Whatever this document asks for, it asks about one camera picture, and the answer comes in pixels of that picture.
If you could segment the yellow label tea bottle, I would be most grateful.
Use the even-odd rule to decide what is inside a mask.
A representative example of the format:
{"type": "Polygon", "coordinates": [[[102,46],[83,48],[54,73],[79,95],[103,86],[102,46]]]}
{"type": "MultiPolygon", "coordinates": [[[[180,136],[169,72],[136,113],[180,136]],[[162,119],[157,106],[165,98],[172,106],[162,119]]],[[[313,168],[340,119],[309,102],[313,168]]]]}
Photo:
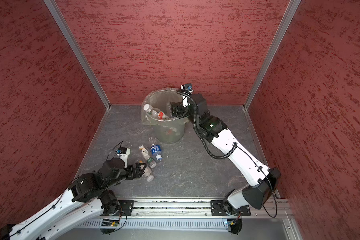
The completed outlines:
{"type": "Polygon", "coordinates": [[[143,161],[139,161],[139,165],[142,171],[142,175],[146,178],[148,182],[151,182],[155,177],[150,167],[147,165],[147,163],[144,163],[143,161]]]}

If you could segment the crane label clear bottle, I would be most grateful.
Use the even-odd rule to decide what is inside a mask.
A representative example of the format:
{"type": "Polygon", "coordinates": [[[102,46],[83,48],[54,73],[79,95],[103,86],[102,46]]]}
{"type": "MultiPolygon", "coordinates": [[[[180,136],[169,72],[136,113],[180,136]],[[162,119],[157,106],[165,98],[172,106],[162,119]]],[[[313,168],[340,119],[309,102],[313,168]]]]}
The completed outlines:
{"type": "Polygon", "coordinates": [[[139,149],[144,157],[144,159],[146,160],[148,166],[152,169],[155,168],[157,166],[156,161],[151,157],[149,151],[143,146],[139,146],[139,149]]]}

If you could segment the green band square bottle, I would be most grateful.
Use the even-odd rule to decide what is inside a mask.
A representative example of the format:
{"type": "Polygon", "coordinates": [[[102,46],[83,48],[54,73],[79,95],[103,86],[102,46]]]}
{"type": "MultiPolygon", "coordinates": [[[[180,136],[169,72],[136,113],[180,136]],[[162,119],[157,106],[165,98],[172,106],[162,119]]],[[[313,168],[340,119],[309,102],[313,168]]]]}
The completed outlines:
{"type": "Polygon", "coordinates": [[[169,120],[170,118],[164,113],[162,112],[161,110],[157,109],[157,108],[154,108],[153,106],[151,106],[150,104],[145,104],[143,106],[143,110],[151,115],[153,118],[157,119],[157,120],[163,120],[163,121],[166,121],[166,120],[169,120]]]}

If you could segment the blue label bottle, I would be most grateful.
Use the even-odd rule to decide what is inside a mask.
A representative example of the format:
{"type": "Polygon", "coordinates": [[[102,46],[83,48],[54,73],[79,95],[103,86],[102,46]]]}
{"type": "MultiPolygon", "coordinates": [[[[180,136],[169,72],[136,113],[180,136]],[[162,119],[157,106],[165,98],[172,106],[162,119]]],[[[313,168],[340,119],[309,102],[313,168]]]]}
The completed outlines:
{"type": "Polygon", "coordinates": [[[160,146],[160,142],[157,139],[153,139],[153,141],[151,142],[150,151],[156,161],[162,161],[162,149],[160,146]]]}

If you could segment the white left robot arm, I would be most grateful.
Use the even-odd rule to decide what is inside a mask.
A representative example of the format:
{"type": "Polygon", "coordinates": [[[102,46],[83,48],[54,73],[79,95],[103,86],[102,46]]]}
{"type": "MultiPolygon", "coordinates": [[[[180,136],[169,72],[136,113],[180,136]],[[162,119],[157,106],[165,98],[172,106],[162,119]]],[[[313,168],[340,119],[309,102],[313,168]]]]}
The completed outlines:
{"type": "Polygon", "coordinates": [[[145,163],[126,165],[120,158],[106,160],[98,171],[74,179],[59,197],[33,216],[2,227],[0,239],[52,239],[63,229],[70,230],[87,219],[121,215],[120,202],[110,188],[142,177],[146,168],[145,163]]]}

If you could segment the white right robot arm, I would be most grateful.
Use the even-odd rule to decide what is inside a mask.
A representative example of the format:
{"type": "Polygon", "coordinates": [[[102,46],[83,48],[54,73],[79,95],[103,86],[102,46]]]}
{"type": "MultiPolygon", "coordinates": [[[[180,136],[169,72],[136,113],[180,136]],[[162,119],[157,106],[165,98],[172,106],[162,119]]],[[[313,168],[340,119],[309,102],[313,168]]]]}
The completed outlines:
{"type": "Polygon", "coordinates": [[[208,155],[215,160],[229,159],[248,183],[248,186],[233,190],[225,196],[225,212],[234,215],[244,206],[262,209],[270,197],[275,197],[280,171],[277,168],[270,169],[255,158],[221,119],[210,114],[201,94],[192,94],[187,90],[176,90],[176,94],[183,99],[171,103],[173,116],[188,118],[208,155]]]}

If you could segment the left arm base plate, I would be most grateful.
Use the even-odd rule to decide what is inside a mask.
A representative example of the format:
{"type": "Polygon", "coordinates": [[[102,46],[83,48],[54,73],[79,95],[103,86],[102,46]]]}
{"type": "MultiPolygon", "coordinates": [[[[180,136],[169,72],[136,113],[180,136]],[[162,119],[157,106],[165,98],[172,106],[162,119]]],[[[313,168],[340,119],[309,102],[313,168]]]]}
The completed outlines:
{"type": "Polygon", "coordinates": [[[134,209],[134,200],[118,200],[115,215],[131,216],[134,209]]]}

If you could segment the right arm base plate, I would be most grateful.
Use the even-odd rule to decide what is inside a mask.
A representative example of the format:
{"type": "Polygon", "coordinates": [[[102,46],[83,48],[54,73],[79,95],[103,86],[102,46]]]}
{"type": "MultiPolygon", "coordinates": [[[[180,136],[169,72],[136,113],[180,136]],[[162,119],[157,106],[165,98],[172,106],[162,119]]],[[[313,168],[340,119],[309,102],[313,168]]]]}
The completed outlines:
{"type": "Polygon", "coordinates": [[[251,210],[248,205],[242,206],[239,209],[232,208],[227,202],[223,200],[211,200],[211,214],[214,217],[249,217],[251,210]]]}

